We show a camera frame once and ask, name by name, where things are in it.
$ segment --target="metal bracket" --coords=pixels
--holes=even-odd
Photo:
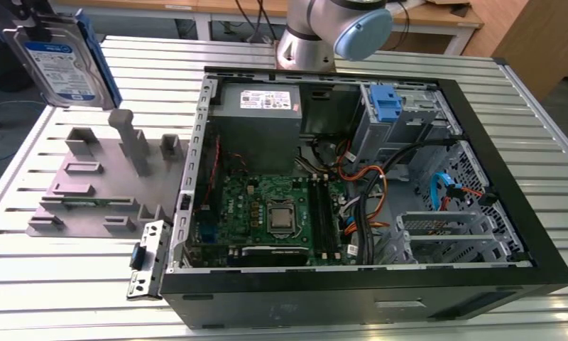
[[[134,245],[131,252],[131,276],[125,295],[127,301],[161,300],[158,290],[166,264],[170,230],[171,227],[163,220],[145,224],[141,241]]]

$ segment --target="motherboard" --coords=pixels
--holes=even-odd
[[[342,199],[338,180],[226,177],[217,219],[197,222],[193,258],[209,267],[343,265],[334,214]]]

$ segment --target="aluminum table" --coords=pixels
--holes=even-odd
[[[273,67],[266,45],[107,36],[102,51],[147,138],[190,135],[205,65]],[[510,69],[489,58],[377,53],[338,72],[451,78],[459,84],[568,264],[568,140]],[[135,240],[23,233],[67,152],[73,126],[117,137],[98,109],[47,107],[0,180],[0,340],[199,337],[227,340],[568,340],[568,288],[467,321],[189,330],[163,301],[127,302]]]

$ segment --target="white label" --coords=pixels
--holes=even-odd
[[[354,245],[347,245],[347,255],[357,256],[357,247]]]
[[[71,47],[30,41],[24,43],[24,48],[52,91],[66,99],[93,100],[94,94],[86,76],[75,67],[75,54]]]
[[[190,6],[178,6],[178,5],[163,5],[166,9],[182,9],[185,11],[190,11]]]
[[[350,162],[355,161],[355,155],[353,155],[349,151],[343,152],[343,157],[347,158]]]
[[[243,90],[239,94],[239,108],[290,110],[290,93],[286,91]]]

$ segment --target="green circuit board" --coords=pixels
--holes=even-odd
[[[310,265],[341,265],[345,260],[319,259],[313,255],[311,218],[307,201],[307,178],[261,175],[230,176],[223,180],[218,223],[210,243],[201,243],[202,259],[207,266],[222,266],[229,246],[270,245],[309,249]],[[343,183],[327,183],[333,226],[337,226],[337,199],[343,195]],[[269,230],[274,219],[269,212],[285,209],[291,213],[291,225],[283,233]]]

